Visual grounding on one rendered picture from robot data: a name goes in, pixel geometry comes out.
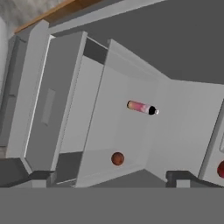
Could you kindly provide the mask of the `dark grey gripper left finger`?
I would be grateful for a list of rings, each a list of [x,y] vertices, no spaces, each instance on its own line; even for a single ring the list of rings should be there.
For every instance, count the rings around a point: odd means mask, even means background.
[[[51,177],[55,177],[55,175],[56,175],[55,171],[34,171],[30,175],[28,175],[26,178],[21,178],[20,180],[16,180],[7,184],[0,185],[0,188],[17,186],[25,182],[28,182],[30,180],[48,180]]]

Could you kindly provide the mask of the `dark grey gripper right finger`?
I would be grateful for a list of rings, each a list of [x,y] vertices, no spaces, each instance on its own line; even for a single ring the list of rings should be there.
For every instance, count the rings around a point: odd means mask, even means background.
[[[188,187],[213,187],[213,188],[221,188],[221,185],[216,185],[214,183],[201,180],[195,177],[189,171],[167,171],[165,174],[167,182],[165,184],[166,187],[177,188],[178,182],[187,181]]]

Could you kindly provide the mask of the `grey fridge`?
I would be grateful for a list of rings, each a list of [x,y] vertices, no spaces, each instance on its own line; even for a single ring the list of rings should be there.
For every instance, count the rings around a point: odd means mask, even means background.
[[[84,57],[62,152],[80,155],[69,177],[87,187],[146,169],[160,179],[169,170],[198,174],[214,130],[224,86],[171,80],[111,40],[106,60]],[[127,108],[152,105],[157,115]],[[122,165],[111,162],[115,152]]]

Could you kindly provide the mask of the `red round fruit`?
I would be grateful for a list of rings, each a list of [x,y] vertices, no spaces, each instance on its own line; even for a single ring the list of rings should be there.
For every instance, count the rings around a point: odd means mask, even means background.
[[[224,179],[224,160],[220,162],[220,164],[217,167],[217,173],[218,175]]]

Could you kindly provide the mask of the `brown-red round fruit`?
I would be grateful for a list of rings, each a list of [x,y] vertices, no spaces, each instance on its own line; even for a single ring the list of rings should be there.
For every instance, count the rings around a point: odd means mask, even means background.
[[[111,162],[113,165],[116,165],[116,166],[122,165],[124,162],[124,155],[121,152],[115,152],[111,156]]]

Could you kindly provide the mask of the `pink bottle with black cap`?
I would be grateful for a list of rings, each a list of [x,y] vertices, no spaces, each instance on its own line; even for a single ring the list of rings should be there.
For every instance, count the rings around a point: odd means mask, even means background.
[[[157,115],[159,110],[152,105],[148,105],[145,103],[141,103],[138,101],[128,101],[127,108],[131,110],[135,110],[137,112],[141,112],[150,116]]]

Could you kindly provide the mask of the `wooden cupboard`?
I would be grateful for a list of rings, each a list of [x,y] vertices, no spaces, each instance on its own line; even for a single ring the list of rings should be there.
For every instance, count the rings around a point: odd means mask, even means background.
[[[75,13],[76,11],[83,10],[93,4],[99,3],[100,1],[101,0],[64,0],[57,6],[35,17],[32,21],[19,26],[15,30],[15,33],[19,33],[27,27],[34,25],[41,20],[45,20],[50,23],[55,22],[65,16]]]

